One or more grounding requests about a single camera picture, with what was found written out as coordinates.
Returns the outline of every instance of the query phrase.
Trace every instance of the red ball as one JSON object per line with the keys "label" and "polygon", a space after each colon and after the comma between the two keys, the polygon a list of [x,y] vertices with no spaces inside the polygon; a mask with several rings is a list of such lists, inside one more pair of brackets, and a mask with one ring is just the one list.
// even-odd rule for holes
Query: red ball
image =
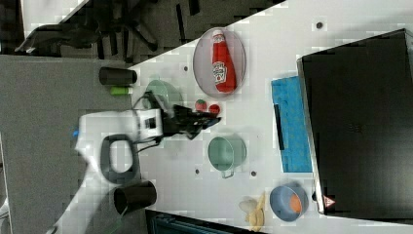
{"label": "red ball", "polygon": [[219,114],[220,111],[221,111],[221,108],[219,108],[219,105],[217,104],[211,105],[209,107],[209,112],[212,114]]}
{"label": "red ball", "polygon": [[198,99],[197,102],[195,102],[195,109],[198,111],[206,111],[207,103],[202,99]]}

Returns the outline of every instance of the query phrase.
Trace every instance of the white table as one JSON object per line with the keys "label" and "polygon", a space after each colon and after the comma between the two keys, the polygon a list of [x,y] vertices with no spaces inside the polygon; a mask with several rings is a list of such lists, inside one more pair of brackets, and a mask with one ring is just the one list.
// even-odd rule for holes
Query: white table
{"label": "white table", "polygon": [[69,19],[89,0],[20,0],[24,37],[45,24]]}
{"label": "white table", "polygon": [[[316,29],[319,21],[322,29]],[[132,103],[143,94],[150,77],[159,75],[179,88],[187,106],[193,108],[203,98],[223,109],[221,123],[194,140],[174,136],[163,147],[140,154],[142,176],[152,180],[158,191],[158,201],[149,209],[247,228],[244,212],[238,208],[243,196],[258,198],[263,191],[269,195],[278,185],[298,181],[310,198],[311,174],[282,172],[271,80],[296,75],[296,60],[302,56],[402,27],[413,30],[410,0],[288,0],[227,27],[242,39],[246,71],[242,88],[225,99],[207,97],[197,86],[192,70],[197,41],[133,66],[139,79]],[[207,145],[219,133],[239,133],[247,147],[246,163],[228,179],[221,178],[207,159]],[[287,223],[273,214],[267,199],[261,231],[413,233],[413,226],[327,217],[318,214],[315,203],[310,203],[303,217]]]}

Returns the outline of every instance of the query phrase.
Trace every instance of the red ketchup bottle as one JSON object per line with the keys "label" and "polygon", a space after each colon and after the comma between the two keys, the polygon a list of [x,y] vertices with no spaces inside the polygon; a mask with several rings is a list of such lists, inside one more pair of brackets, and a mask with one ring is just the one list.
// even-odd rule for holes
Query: red ketchup bottle
{"label": "red ketchup bottle", "polygon": [[212,72],[216,89],[222,93],[231,93],[237,88],[237,79],[224,33],[221,30],[213,31],[212,40]]}

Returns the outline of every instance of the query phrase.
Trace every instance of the black cup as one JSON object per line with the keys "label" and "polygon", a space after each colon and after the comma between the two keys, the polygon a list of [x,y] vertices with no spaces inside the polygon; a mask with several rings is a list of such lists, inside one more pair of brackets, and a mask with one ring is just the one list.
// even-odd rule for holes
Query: black cup
{"label": "black cup", "polygon": [[102,67],[99,71],[99,81],[104,86],[128,86],[136,80],[137,75],[133,70]]}
{"label": "black cup", "polygon": [[126,208],[126,213],[129,213],[149,207],[155,204],[156,199],[156,189],[150,181],[119,187],[115,190],[114,196],[115,208],[119,214]]}

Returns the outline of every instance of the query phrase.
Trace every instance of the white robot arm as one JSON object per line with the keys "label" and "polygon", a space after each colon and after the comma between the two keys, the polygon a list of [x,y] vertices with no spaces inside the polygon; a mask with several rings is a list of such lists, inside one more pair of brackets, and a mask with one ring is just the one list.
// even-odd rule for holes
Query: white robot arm
{"label": "white robot arm", "polygon": [[[107,111],[84,115],[79,121],[79,134],[75,149],[88,162],[85,178],[63,215],[47,234],[84,234],[106,194],[131,179],[138,172],[135,145],[142,142],[159,143],[163,137],[185,134],[194,138],[201,129],[218,123],[220,118],[209,113],[192,112],[191,109],[174,106],[170,117],[151,92],[145,93],[151,109]],[[131,159],[125,172],[114,168],[112,146],[122,142],[123,157]]]}
{"label": "white robot arm", "polygon": [[3,206],[1,206],[0,208],[0,216],[3,216],[8,212],[9,212],[9,198],[6,198],[6,200],[3,203]]}

